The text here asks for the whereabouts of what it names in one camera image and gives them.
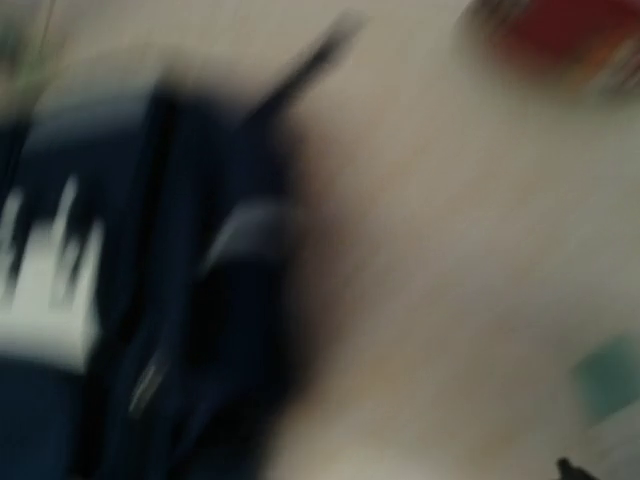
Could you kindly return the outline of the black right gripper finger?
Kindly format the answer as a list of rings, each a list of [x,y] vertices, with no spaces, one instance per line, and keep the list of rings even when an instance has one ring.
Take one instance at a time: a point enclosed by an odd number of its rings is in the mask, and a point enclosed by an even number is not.
[[[595,476],[587,470],[574,465],[568,458],[561,457],[556,461],[559,480],[595,480]]]

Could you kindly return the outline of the navy blue backpack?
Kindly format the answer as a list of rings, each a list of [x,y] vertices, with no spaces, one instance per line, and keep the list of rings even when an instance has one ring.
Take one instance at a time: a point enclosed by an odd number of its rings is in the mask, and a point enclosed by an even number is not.
[[[1,113],[1,475],[256,479],[295,365],[283,116],[337,19],[252,108],[175,76]]]

